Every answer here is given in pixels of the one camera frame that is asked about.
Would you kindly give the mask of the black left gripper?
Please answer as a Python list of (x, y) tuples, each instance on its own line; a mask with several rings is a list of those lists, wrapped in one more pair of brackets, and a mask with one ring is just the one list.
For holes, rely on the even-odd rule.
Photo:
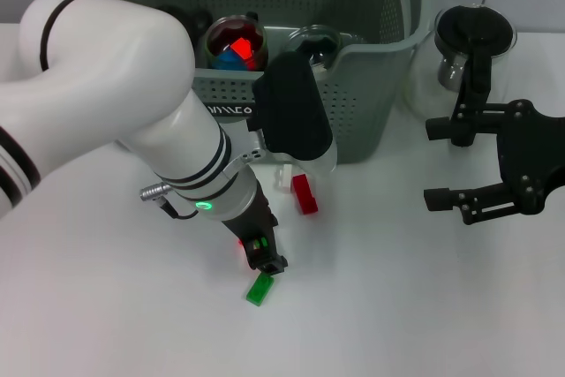
[(281, 274), (288, 267), (288, 261), (276, 250), (275, 222), (259, 182), (246, 210), (222, 222), (242, 243), (250, 268), (266, 275)]

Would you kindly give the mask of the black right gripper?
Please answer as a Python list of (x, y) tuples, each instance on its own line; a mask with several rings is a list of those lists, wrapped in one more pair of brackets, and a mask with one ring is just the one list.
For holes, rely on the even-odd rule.
[(504, 216), (541, 213), (548, 196), (564, 186), (564, 119), (538, 112), (533, 103), (486, 103), (453, 117), (426, 120), (429, 140), (473, 143), (477, 134), (496, 136), (504, 183), (477, 189), (425, 189), (430, 212), (459, 209), (472, 225)]

